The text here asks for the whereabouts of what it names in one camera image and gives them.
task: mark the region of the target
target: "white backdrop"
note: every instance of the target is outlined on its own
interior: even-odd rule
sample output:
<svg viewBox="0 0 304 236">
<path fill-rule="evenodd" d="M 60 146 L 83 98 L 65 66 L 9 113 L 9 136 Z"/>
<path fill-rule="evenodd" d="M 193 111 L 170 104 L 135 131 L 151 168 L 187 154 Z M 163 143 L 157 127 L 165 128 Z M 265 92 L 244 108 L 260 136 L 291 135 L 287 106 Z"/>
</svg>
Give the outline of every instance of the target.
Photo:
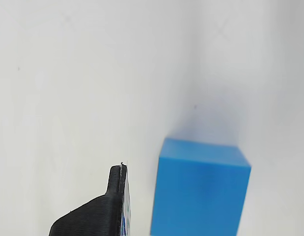
<svg viewBox="0 0 304 236">
<path fill-rule="evenodd" d="M 0 235 L 48 235 L 121 161 L 149 235 L 167 135 L 242 149 L 238 235 L 304 235 L 304 0 L 0 0 Z"/>
</svg>

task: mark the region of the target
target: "blue block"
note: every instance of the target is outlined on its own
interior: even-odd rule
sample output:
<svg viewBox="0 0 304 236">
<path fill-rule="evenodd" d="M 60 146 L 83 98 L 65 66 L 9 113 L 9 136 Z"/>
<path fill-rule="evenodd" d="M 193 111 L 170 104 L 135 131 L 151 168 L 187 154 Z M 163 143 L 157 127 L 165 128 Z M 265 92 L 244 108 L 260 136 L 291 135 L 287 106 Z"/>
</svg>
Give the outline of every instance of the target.
<svg viewBox="0 0 304 236">
<path fill-rule="evenodd" d="M 152 236 L 235 236 L 251 166 L 237 147 L 165 139 Z"/>
</svg>

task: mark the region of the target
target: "cube top face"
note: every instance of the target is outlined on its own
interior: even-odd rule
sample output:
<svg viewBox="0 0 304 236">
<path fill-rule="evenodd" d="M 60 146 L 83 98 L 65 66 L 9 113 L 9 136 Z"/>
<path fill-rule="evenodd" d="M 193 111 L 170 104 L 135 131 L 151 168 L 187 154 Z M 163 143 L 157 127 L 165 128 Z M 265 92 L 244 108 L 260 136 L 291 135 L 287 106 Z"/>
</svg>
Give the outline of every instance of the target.
<svg viewBox="0 0 304 236">
<path fill-rule="evenodd" d="M 251 167 L 235 146 L 204 144 L 169 138 L 164 141 L 160 158 Z"/>
</svg>

